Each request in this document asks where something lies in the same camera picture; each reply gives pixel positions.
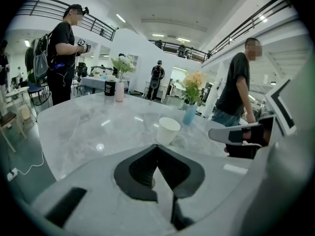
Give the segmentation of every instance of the black pants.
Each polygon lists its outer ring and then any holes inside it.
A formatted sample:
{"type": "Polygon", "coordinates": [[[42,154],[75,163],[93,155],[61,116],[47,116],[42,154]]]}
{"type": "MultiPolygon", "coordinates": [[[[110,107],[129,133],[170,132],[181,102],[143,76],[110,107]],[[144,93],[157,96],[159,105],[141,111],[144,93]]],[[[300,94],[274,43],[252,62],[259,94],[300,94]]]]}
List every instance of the black pants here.
{"type": "Polygon", "coordinates": [[[54,73],[47,76],[47,82],[54,106],[70,100],[72,78],[65,78],[63,82],[63,77],[54,73]]]}
{"type": "MultiPolygon", "coordinates": [[[[155,100],[156,97],[157,97],[158,88],[159,88],[159,82],[158,82],[157,88],[155,88],[154,91],[153,91],[153,95],[152,95],[152,99],[153,99],[153,100],[155,100]]],[[[152,88],[151,85],[150,85],[150,88],[149,88],[149,91],[148,91],[148,95],[147,95],[147,97],[148,97],[149,100],[151,99],[152,90],[153,90],[153,88],[152,88]]]]}

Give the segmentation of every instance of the black slot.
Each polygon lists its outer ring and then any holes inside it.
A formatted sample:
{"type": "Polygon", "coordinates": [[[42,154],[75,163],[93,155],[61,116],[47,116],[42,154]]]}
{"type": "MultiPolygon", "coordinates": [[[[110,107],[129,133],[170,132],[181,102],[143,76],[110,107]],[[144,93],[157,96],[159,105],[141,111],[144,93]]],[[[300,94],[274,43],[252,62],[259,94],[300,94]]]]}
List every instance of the black slot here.
{"type": "Polygon", "coordinates": [[[87,190],[74,187],[47,213],[46,219],[56,226],[63,227],[74,209],[78,206],[87,190]]]}

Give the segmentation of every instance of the wooden chair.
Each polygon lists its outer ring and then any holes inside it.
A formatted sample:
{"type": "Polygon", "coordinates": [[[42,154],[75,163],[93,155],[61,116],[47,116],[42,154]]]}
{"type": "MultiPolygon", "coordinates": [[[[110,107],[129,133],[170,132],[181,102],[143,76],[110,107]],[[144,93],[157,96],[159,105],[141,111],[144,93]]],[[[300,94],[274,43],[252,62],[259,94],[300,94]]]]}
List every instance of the wooden chair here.
{"type": "Polygon", "coordinates": [[[1,130],[1,134],[3,135],[4,139],[6,140],[6,142],[8,143],[9,147],[13,150],[14,153],[16,153],[16,150],[14,149],[14,147],[12,146],[12,144],[10,143],[10,141],[7,139],[7,137],[5,136],[5,129],[13,122],[16,122],[16,124],[19,127],[20,130],[20,134],[23,135],[24,139],[26,140],[26,135],[23,132],[22,127],[20,126],[18,120],[17,120],[17,116],[15,113],[13,112],[8,112],[6,115],[2,116],[0,119],[0,130],[1,130]]]}

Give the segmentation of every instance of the black metal railing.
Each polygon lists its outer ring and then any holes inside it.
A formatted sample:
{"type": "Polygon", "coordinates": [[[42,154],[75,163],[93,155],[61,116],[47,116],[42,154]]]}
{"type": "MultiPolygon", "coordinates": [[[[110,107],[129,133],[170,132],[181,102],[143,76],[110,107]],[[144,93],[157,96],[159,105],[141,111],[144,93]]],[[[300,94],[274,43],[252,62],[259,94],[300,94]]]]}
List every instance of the black metal railing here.
{"type": "MultiPolygon", "coordinates": [[[[156,40],[149,40],[149,41],[152,42],[153,44],[157,42],[156,40]]],[[[184,52],[183,54],[181,54],[179,51],[179,48],[181,47],[181,45],[164,42],[164,41],[160,43],[162,43],[161,45],[162,50],[165,51],[166,53],[175,54],[182,58],[192,59],[201,63],[204,62],[207,58],[207,53],[204,53],[192,47],[185,46],[185,51],[187,51],[187,53],[185,54],[184,52]]]]}
{"type": "Polygon", "coordinates": [[[207,58],[215,55],[219,51],[223,50],[227,45],[234,42],[238,37],[248,33],[250,29],[254,29],[255,26],[268,20],[271,16],[282,11],[283,9],[291,7],[289,0],[270,0],[258,11],[248,17],[239,27],[226,36],[219,44],[217,44],[212,50],[208,52],[207,58]]]}
{"type": "MultiPolygon", "coordinates": [[[[26,0],[16,15],[39,16],[62,20],[63,14],[69,6],[70,4],[58,0],[26,0]]],[[[78,26],[95,32],[110,41],[113,41],[116,31],[107,23],[90,14],[85,14],[83,20],[78,23],[78,26]]]]}

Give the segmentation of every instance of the fluorescent light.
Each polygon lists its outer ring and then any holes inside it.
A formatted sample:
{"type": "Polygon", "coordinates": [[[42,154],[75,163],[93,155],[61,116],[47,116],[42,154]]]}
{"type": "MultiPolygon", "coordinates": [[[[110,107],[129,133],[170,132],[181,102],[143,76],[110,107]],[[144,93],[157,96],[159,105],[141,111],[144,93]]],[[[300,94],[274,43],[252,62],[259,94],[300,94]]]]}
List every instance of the fluorescent light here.
{"type": "Polygon", "coordinates": [[[121,21],[123,21],[124,23],[126,22],[120,15],[116,14],[116,16],[117,16],[121,21]]]}
{"type": "Polygon", "coordinates": [[[173,68],[187,72],[186,69],[182,69],[182,68],[179,68],[179,67],[176,67],[176,66],[173,66],[173,68]]]}
{"type": "Polygon", "coordinates": [[[254,97],[252,97],[250,94],[248,95],[248,97],[252,100],[256,100],[254,97]]]}
{"type": "Polygon", "coordinates": [[[143,119],[140,119],[140,118],[138,118],[138,117],[135,117],[135,119],[140,120],[140,121],[143,121],[143,119]]]}
{"type": "Polygon", "coordinates": [[[153,37],[164,37],[162,34],[152,34],[153,37]]]}
{"type": "Polygon", "coordinates": [[[110,120],[107,120],[106,122],[103,122],[102,124],[101,124],[101,126],[104,126],[104,125],[106,125],[107,123],[109,123],[110,122],[110,120]]]}
{"type": "Polygon", "coordinates": [[[185,41],[185,42],[190,42],[190,40],[184,39],[184,38],[181,38],[181,37],[178,37],[177,40],[179,40],[179,41],[185,41]]]}
{"type": "Polygon", "coordinates": [[[262,14],[259,15],[259,18],[260,18],[264,23],[266,23],[266,22],[268,21],[268,19],[266,19],[265,16],[262,15],[262,14]]]}

